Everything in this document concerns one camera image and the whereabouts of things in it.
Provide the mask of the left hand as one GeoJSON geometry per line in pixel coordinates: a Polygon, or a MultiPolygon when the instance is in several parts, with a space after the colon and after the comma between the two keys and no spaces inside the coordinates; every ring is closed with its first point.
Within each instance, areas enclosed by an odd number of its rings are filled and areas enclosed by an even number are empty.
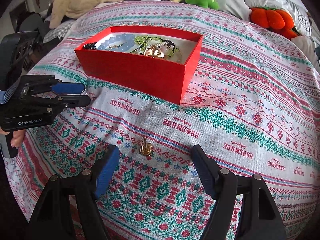
{"type": "Polygon", "coordinates": [[[24,140],[25,129],[19,131],[13,131],[12,139],[10,144],[14,148],[19,148],[24,140]]]}

